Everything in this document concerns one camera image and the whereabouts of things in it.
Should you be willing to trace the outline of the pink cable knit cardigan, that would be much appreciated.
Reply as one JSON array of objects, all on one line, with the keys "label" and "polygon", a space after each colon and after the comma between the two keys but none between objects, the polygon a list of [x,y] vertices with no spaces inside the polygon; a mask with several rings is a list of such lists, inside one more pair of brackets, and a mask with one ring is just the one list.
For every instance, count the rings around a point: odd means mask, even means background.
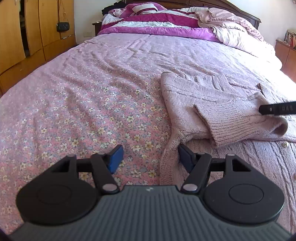
[{"label": "pink cable knit cardigan", "polygon": [[179,144],[220,158],[236,154],[280,187],[285,204],[278,222],[295,232],[295,117],[259,113],[261,105],[292,96],[224,74],[164,72],[161,89],[171,137],[160,162],[160,183],[181,185],[187,177],[178,160]]}]

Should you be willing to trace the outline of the black clothes pile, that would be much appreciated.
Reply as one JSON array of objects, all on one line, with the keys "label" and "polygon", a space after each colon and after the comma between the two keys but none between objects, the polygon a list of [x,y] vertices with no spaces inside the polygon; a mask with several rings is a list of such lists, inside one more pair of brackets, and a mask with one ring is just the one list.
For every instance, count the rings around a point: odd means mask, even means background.
[{"label": "black clothes pile", "polygon": [[119,1],[119,2],[115,2],[113,5],[105,7],[101,12],[102,12],[102,15],[106,15],[108,14],[109,11],[113,9],[122,9],[125,7],[126,7],[126,3],[123,1]]}]

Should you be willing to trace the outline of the wooden side cabinet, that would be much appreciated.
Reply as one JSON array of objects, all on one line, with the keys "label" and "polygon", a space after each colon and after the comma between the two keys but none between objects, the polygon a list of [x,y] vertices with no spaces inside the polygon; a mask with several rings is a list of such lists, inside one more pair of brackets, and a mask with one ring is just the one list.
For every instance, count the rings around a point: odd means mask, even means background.
[{"label": "wooden side cabinet", "polygon": [[296,51],[281,40],[276,40],[275,54],[282,63],[281,71],[296,82]]}]

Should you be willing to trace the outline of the pink floral bed sheet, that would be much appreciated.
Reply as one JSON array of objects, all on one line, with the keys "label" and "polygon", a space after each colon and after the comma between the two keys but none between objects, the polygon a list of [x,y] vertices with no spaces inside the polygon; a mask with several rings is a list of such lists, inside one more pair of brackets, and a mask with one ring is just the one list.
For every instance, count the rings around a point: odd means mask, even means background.
[{"label": "pink floral bed sheet", "polygon": [[68,154],[88,158],[122,145],[115,180],[124,185],[181,185],[179,142],[215,157],[235,153],[285,195],[278,219],[295,232],[295,117],[281,141],[241,142],[214,149],[190,137],[190,125],[168,113],[161,74],[174,73],[240,96],[261,92],[270,102],[295,100],[295,83],[267,60],[200,39],[105,34],[41,66],[1,97],[1,229],[22,224],[18,191]]}]

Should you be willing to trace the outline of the stack of books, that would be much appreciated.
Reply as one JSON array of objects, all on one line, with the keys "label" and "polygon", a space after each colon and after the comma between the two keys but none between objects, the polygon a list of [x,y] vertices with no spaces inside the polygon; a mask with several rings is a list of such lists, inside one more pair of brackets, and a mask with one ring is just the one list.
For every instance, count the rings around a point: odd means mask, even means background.
[{"label": "stack of books", "polygon": [[296,31],[294,29],[288,29],[285,34],[285,42],[292,48],[296,46]]}]

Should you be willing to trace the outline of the pink ruffled blanket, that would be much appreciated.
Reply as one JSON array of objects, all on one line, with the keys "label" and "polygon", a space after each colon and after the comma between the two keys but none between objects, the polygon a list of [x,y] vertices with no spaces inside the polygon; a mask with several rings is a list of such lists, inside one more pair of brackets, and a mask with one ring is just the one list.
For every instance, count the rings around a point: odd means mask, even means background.
[{"label": "pink ruffled blanket", "polygon": [[210,24],[219,26],[222,28],[233,28],[243,31],[254,37],[255,39],[263,42],[264,38],[248,20],[236,16],[234,13],[231,13],[224,9],[219,8],[205,8],[205,10],[195,11],[195,14],[198,16],[200,21],[203,24]]}]

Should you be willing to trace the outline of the dark wooden nightstand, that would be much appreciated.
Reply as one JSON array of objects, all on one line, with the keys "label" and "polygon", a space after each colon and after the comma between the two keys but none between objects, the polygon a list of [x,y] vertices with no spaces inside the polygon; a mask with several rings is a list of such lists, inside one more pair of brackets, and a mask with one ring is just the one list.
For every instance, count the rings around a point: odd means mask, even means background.
[{"label": "dark wooden nightstand", "polygon": [[94,26],[94,29],[95,29],[95,36],[97,36],[98,33],[101,31],[102,22],[97,21],[95,23],[92,23],[92,25]]}]

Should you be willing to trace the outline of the small black hanging bag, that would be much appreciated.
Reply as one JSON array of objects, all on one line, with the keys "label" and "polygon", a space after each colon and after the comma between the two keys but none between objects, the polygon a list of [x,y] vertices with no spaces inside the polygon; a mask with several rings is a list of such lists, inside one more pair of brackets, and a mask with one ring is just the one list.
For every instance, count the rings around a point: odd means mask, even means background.
[{"label": "small black hanging bag", "polygon": [[70,29],[69,22],[58,22],[56,25],[56,30],[59,33],[67,32]]}]

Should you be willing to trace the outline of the magenta white striped quilt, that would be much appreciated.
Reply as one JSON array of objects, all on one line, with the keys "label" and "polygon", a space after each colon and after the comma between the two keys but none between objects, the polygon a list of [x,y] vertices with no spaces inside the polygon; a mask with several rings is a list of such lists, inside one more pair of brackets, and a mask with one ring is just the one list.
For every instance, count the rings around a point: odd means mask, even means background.
[{"label": "magenta white striped quilt", "polygon": [[154,2],[128,4],[104,16],[99,34],[148,34],[219,42],[210,28],[199,26],[203,16],[210,16],[208,8],[167,9]]}]

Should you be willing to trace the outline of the yellow wooden wardrobe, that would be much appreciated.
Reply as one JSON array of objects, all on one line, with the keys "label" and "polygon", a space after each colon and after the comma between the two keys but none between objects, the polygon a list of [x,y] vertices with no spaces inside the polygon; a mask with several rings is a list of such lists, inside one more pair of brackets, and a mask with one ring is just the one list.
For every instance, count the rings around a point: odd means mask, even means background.
[{"label": "yellow wooden wardrobe", "polygon": [[1,94],[75,45],[73,1],[1,1]]}]

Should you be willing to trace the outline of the dark wooden headboard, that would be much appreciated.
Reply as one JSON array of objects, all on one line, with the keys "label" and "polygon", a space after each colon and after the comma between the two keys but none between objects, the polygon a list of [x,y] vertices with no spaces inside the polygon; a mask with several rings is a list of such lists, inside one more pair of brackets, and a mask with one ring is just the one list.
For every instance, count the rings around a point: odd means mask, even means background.
[{"label": "dark wooden headboard", "polygon": [[147,2],[158,3],[167,9],[189,8],[192,6],[224,9],[226,11],[233,13],[236,16],[240,16],[246,19],[256,29],[258,29],[259,24],[261,23],[261,20],[259,18],[242,11],[229,1],[125,1],[126,4],[138,4]]}]

